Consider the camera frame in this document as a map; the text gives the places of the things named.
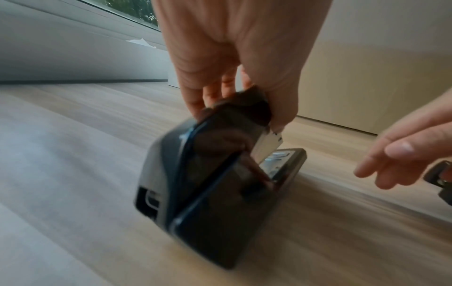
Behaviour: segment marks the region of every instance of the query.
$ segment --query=hand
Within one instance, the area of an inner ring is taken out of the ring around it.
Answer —
[[[196,117],[244,87],[267,94],[271,128],[281,131],[298,112],[298,83],[331,0],[153,0],[182,96]]]
[[[375,172],[381,189],[414,184],[427,166],[452,156],[452,89],[407,115],[381,134],[355,169],[359,178]],[[443,174],[451,180],[452,172]]]

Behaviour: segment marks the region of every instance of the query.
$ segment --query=window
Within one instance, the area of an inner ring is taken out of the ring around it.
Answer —
[[[145,24],[153,29],[159,29],[151,0],[81,0],[110,12]]]

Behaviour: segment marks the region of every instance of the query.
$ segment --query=light wood floor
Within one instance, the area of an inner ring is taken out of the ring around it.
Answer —
[[[178,245],[133,198],[147,148],[186,117],[164,82],[0,87],[0,285],[451,284],[437,190],[378,191],[351,173],[374,137],[303,119],[283,147],[308,161],[238,267]]]

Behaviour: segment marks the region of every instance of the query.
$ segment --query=skin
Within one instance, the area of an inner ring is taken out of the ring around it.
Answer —
[[[266,92],[272,130],[281,132],[295,118],[301,69],[330,0],[153,0],[152,4],[194,117],[235,94],[235,75],[242,65],[244,88],[256,84]],[[408,186],[430,163],[448,156],[452,156],[452,91],[381,134],[355,175],[376,173],[375,184],[382,189]],[[452,180],[452,171],[444,179]]]
[[[182,96],[197,117],[235,94],[242,65],[245,88],[267,94],[280,132],[298,111],[301,69],[330,7],[330,0],[153,0]]]

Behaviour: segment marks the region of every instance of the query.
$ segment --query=small black object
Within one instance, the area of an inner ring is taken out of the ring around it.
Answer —
[[[250,157],[265,134],[275,138],[269,105],[257,87],[202,116],[152,144],[135,206],[179,242],[230,269],[307,155],[300,148],[278,150],[260,165]]]
[[[452,183],[441,178],[441,174],[451,166],[451,162],[442,161],[431,168],[425,175],[424,180],[430,184],[441,187],[438,193],[448,205],[452,206]]]

